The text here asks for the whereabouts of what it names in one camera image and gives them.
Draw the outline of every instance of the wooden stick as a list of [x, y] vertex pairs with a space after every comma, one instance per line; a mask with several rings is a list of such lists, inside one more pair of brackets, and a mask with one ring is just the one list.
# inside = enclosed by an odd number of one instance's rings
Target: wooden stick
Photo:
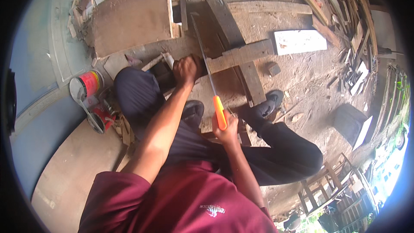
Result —
[[274, 123], [276, 123], [276, 122], [278, 122], [278, 121], [280, 121], [283, 117], [285, 117], [286, 115], [288, 115], [292, 110], [293, 110], [293, 108], [295, 108], [300, 102], [301, 102], [302, 100], [300, 100], [299, 102], [297, 102], [294, 106], [292, 106], [292, 108], [290, 108], [289, 109], [289, 111], [287, 111], [284, 115], [282, 115], [281, 117], [279, 117], [279, 118], [277, 118], [277, 119], [275, 119], [274, 120]]

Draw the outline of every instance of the concrete floor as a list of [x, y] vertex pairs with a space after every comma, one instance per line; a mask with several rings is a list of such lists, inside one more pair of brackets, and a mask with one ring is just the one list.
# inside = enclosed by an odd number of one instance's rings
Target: concrete floor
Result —
[[[208, 27], [209, 19], [205, 16], [204, 0], [187, 0], [188, 13], [196, 11], [200, 14], [200, 24], [203, 43], [206, 47], [208, 57], [220, 55], [217, 52], [218, 42], [211, 34]], [[227, 2], [238, 2], [248, 0], [226, 0]], [[304, 3], [303, 0], [274, 0], [285, 2]], [[323, 6], [328, 19], [331, 14], [326, 4]], [[313, 29], [312, 17], [310, 15], [294, 15], [289, 13], [252, 13], [238, 14], [234, 16], [246, 43], [252, 43], [272, 37], [272, 32], [280, 30]], [[169, 51], [174, 59], [182, 58], [190, 53], [201, 55], [198, 42], [195, 38], [192, 26], [179, 39], [148, 44], [126, 51], [144, 62], [152, 60], [161, 51]], [[295, 107], [285, 122], [289, 128], [301, 137], [315, 143], [322, 151], [325, 161], [335, 164], [341, 152], [353, 160], [350, 145], [332, 127], [335, 109], [343, 103], [351, 103], [359, 110], [363, 110], [365, 103], [370, 104], [372, 98], [372, 79], [364, 94], [352, 97], [348, 92], [344, 97], [335, 88], [328, 89], [327, 84], [333, 77], [343, 73], [344, 63], [340, 63], [340, 49], [328, 43], [328, 49], [324, 51], [308, 52], [303, 54], [292, 54], [286, 56], [268, 56], [255, 61], [257, 71], [265, 92], [273, 89], [287, 91], [289, 98], [285, 97], [283, 105], [289, 110]], [[267, 65], [277, 62], [282, 72], [274, 77], [267, 73]], [[236, 107], [246, 102], [240, 84], [232, 70], [225, 70], [213, 75], [218, 94], [226, 107]], [[197, 99], [204, 103], [205, 112], [201, 124], [201, 131], [211, 131], [211, 116], [214, 112], [212, 104], [212, 90], [207, 77], [199, 81], [190, 95], [190, 99]], [[304, 116], [296, 123], [292, 123], [292, 116], [303, 112]], [[249, 132], [253, 146], [267, 146], [255, 132]], [[365, 154], [369, 155], [372, 147], [366, 147]], [[300, 205], [297, 193], [301, 189], [300, 183], [292, 183], [277, 186], [262, 187], [263, 197], [268, 200], [270, 214], [275, 220], [281, 221], [286, 214]]]

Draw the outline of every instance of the person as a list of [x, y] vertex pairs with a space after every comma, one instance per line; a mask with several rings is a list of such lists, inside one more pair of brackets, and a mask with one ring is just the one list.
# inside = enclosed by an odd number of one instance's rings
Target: person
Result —
[[119, 105], [140, 143], [120, 173], [96, 175], [79, 232], [277, 232], [259, 185], [315, 174], [320, 150], [284, 123], [263, 119], [281, 103], [278, 91], [238, 113], [270, 148], [241, 146], [238, 118], [226, 110], [224, 131], [212, 118], [221, 144], [204, 139], [197, 132], [203, 106], [186, 105], [200, 59], [174, 62], [173, 73], [177, 86], [167, 101], [150, 73], [127, 67], [115, 78]]

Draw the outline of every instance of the paint can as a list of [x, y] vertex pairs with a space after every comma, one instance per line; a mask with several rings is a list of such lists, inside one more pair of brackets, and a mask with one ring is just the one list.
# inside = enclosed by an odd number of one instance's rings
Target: paint can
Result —
[[69, 83], [69, 91], [72, 98], [82, 102], [85, 98], [94, 95], [99, 89], [104, 87], [102, 74], [97, 70], [90, 70], [84, 74], [72, 78]]
[[[91, 119], [95, 119], [97, 125], [101, 128], [101, 131], [95, 127], [93, 121]], [[92, 111], [91, 115], [88, 116], [88, 122], [94, 129], [94, 131], [98, 133], [105, 133], [109, 127], [115, 122], [115, 115], [111, 116], [109, 112], [105, 109], [104, 106], [98, 104]]]

